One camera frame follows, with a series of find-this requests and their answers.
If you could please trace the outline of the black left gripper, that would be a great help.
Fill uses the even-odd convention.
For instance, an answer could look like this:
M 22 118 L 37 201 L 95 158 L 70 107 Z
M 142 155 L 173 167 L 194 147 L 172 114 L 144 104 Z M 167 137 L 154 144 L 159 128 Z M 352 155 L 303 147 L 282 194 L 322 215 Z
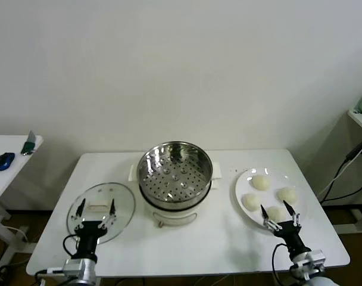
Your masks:
M 101 220 L 83 221 L 83 211 L 86 199 L 84 198 L 75 211 L 70 212 L 70 232 L 74 232 L 79 238 L 79 244 L 75 259 L 97 260 L 96 246 L 98 239 L 107 234 L 116 221 L 116 207 L 114 199 L 101 201 Z

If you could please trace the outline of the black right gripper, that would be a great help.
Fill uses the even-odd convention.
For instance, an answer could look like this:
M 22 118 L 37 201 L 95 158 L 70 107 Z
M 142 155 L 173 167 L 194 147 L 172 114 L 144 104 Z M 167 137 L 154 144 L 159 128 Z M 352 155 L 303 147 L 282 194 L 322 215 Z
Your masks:
M 296 213 L 293 207 L 288 204 L 287 201 L 283 200 L 283 203 L 290 214 L 292 221 L 291 222 L 281 222 L 276 223 L 270 219 L 265 208 L 261 207 L 261 214 L 263 217 L 263 225 L 270 231 L 274 233 L 274 236 L 282 238 L 286 243 L 289 254 L 301 254 L 308 251 L 311 251 L 310 248 L 306 247 L 302 239 L 299 236 L 301 230 L 300 224 L 300 214 Z

